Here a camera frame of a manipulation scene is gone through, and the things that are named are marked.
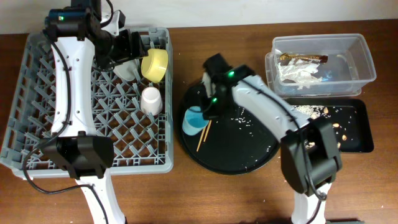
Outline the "wooden chopstick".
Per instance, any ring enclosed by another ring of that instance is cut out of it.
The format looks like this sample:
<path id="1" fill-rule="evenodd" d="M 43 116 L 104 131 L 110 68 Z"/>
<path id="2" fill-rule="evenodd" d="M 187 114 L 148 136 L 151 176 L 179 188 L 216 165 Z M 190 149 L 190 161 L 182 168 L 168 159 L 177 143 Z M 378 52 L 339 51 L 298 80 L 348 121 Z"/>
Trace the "wooden chopstick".
<path id="1" fill-rule="evenodd" d="M 201 131 L 201 134 L 200 134 L 200 138 L 199 138 L 199 142 L 198 142 L 198 145 L 197 145 L 196 152 L 199 151 L 199 148 L 200 148 L 200 146 L 201 146 L 201 143 L 203 142 L 203 137 L 204 137 L 204 135 L 205 135 L 205 131 L 206 131 L 206 127 L 205 127 L 204 129 L 202 129 L 202 131 Z"/>
<path id="2" fill-rule="evenodd" d="M 211 124 L 212 124 L 212 120 L 209 121 L 209 123 L 208 123 L 208 125 L 207 125 L 207 127 L 206 127 L 205 136 L 204 136 L 204 138 L 203 138 L 203 142 L 206 142 L 206 140 L 207 140 L 208 133 L 209 133 L 209 130 L 210 130 L 210 128 L 211 128 Z"/>

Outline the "grey plate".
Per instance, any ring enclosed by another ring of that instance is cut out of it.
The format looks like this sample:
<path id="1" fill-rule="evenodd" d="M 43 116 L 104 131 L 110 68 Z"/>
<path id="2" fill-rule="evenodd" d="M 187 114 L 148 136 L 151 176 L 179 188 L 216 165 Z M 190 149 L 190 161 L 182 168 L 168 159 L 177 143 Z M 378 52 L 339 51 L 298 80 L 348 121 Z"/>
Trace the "grey plate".
<path id="1" fill-rule="evenodd" d="M 113 72 L 122 80 L 138 81 L 140 79 L 139 68 L 139 59 L 134 59 L 115 66 Z"/>

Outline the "blue cup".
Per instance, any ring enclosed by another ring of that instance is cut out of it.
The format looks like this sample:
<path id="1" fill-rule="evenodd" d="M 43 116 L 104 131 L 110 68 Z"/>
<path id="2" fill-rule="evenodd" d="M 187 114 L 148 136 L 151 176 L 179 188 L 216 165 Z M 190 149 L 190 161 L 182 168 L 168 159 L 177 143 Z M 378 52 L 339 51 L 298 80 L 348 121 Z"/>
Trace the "blue cup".
<path id="1" fill-rule="evenodd" d="M 189 107 L 184 116 L 182 130 L 188 136 L 194 136 L 202 131 L 209 121 L 203 118 L 203 113 L 199 106 Z"/>

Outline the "yellow bowl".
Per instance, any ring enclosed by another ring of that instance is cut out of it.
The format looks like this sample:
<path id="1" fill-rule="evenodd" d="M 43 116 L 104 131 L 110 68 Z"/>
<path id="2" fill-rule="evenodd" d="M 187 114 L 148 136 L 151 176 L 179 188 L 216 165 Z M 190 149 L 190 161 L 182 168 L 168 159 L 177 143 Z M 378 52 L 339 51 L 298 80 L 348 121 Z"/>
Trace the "yellow bowl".
<path id="1" fill-rule="evenodd" d="M 165 76 L 169 55 L 164 49 L 149 49 L 148 56 L 142 58 L 142 76 L 152 83 L 159 83 Z"/>

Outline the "pink cup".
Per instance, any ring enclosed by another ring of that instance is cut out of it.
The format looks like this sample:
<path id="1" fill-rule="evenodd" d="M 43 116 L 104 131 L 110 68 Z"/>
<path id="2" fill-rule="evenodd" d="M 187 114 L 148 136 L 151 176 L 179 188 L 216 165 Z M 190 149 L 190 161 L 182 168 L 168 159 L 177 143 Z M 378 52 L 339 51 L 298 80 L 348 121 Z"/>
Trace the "pink cup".
<path id="1" fill-rule="evenodd" d="M 144 114 L 158 115 L 163 108 L 160 91 L 153 86 L 145 88 L 141 94 L 140 106 Z"/>

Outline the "brown snack wrapper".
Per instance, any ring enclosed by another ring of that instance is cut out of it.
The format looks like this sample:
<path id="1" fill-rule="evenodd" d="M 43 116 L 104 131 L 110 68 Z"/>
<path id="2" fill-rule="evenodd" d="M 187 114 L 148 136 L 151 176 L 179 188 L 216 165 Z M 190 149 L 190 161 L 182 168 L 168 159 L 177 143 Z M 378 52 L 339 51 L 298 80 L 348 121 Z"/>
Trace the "brown snack wrapper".
<path id="1" fill-rule="evenodd" d="M 279 56 L 279 60 L 284 64 L 287 65 L 291 60 L 300 59 L 306 62 L 312 63 L 327 63 L 328 56 L 327 55 L 305 55 L 305 54 L 289 54 L 284 53 Z"/>

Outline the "white napkin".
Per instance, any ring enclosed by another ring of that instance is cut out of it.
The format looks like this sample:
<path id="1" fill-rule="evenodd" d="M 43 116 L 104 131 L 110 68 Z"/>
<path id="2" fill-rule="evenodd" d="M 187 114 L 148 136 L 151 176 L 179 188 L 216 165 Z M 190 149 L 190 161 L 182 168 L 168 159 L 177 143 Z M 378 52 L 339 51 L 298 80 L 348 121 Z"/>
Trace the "white napkin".
<path id="1" fill-rule="evenodd" d="M 317 78 L 319 64 L 301 59 L 289 60 L 287 65 L 278 63 L 279 80 L 282 83 L 298 83 L 298 90 L 310 88 L 313 83 L 321 83 L 322 77 Z"/>

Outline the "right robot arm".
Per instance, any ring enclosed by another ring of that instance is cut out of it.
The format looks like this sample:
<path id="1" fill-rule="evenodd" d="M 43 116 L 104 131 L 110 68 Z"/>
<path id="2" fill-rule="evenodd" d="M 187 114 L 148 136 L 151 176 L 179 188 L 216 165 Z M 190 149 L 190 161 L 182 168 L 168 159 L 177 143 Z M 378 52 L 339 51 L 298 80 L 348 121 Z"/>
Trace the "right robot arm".
<path id="1" fill-rule="evenodd" d="M 282 173 L 294 190 L 291 222 L 326 223 L 328 192 L 343 167 L 332 124 L 297 111 L 247 65 L 232 67 L 216 54 L 203 68 L 203 117 L 219 118 L 237 106 L 255 116 L 280 144 Z"/>

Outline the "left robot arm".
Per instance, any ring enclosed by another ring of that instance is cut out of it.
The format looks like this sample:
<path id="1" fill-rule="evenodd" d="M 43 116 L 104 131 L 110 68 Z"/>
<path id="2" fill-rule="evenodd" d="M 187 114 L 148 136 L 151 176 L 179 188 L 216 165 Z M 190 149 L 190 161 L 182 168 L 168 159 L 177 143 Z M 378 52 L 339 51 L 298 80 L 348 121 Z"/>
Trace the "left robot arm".
<path id="1" fill-rule="evenodd" d="M 112 70 L 147 56 L 140 34 L 121 29 L 124 18 L 102 20 L 101 1 L 72 1 L 52 9 L 43 31 L 55 59 L 56 106 L 51 136 L 39 149 L 82 189 L 95 223 L 126 223 L 114 193 L 111 138 L 96 132 L 91 105 L 91 73 Z"/>

